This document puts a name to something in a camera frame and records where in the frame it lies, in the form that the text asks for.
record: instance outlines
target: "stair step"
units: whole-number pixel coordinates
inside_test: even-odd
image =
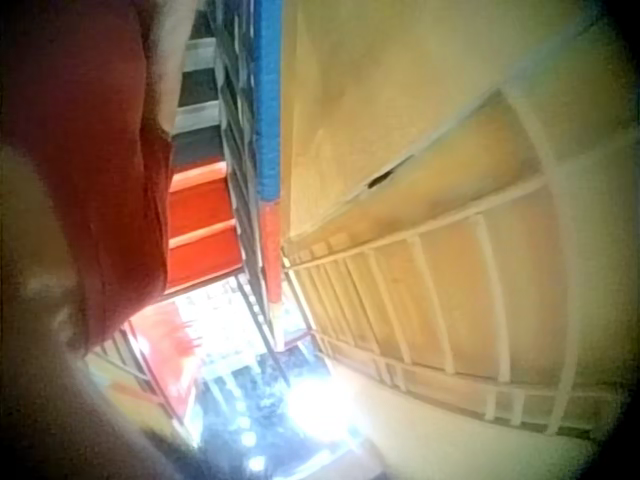
[[[213,69],[194,70],[182,74],[179,107],[188,107],[218,99]]]
[[[189,40],[185,50],[183,72],[213,68],[216,39],[213,37]]]
[[[214,125],[220,125],[220,104],[218,100],[179,108],[172,133],[177,135]]]

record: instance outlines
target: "beige wall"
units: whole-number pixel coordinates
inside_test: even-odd
[[[471,418],[598,438],[640,338],[637,75],[608,19],[288,5],[284,247],[322,352]]]
[[[356,421],[395,479],[571,478],[592,444],[500,427],[432,407],[334,365]]]

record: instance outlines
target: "red fabric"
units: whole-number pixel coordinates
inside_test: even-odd
[[[132,4],[20,5],[3,32],[2,141],[48,188],[95,344],[164,291],[171,145],[143,124],[147,65]]]

